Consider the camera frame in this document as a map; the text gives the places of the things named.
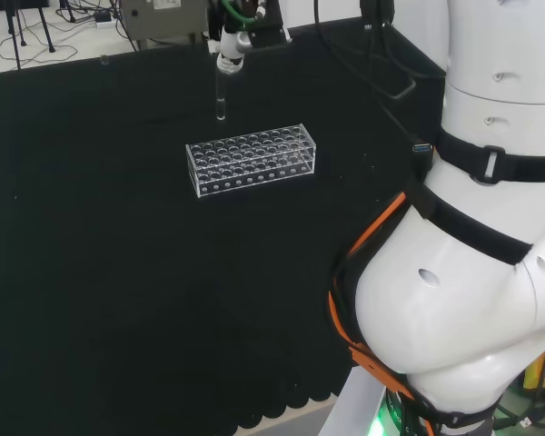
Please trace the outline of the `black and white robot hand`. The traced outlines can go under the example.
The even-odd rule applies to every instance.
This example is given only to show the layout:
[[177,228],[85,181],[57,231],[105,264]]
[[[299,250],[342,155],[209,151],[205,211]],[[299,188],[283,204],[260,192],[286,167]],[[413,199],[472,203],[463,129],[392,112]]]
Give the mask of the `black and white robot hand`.
[[236,74],[252,52],[287,45],[292,38],[279,1],[208,1],[209,41],[217,44],[216,64],[223,74]]

